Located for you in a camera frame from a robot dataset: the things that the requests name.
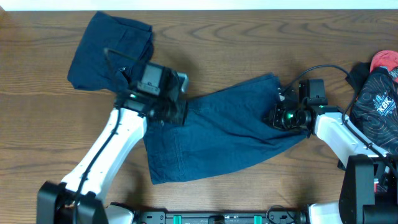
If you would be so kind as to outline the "blue denim shorts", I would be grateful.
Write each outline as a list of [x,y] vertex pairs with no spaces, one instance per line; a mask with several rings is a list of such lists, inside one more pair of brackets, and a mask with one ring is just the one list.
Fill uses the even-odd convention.
[[247,80],[188,102],[183,125],[150,122],[144,136],[153,184],[236,172],[303,141],[306,131],[279,131],[263,117],[279,103],[274,74]]

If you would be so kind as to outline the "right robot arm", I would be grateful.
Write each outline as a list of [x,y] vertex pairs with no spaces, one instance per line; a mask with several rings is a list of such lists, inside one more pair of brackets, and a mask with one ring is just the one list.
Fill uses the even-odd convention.
[[345,168],[339,200],[310,204],[294,222],[397,223],[397,156],[371,142],[340,107],[328,104],[322,79],[302,80],[293,99],[283,91],[279,96],[263,122],[316,136]]

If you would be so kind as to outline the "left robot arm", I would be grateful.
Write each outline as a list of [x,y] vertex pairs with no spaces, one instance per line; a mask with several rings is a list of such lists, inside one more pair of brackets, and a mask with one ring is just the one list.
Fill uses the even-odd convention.
[[59,184],[45,182],[37,194],[37,223],[135,223],[133,209],[104,206],[113,180],[150,121],[182,125],[188,75],[154,63],[116,95],[102,133]]

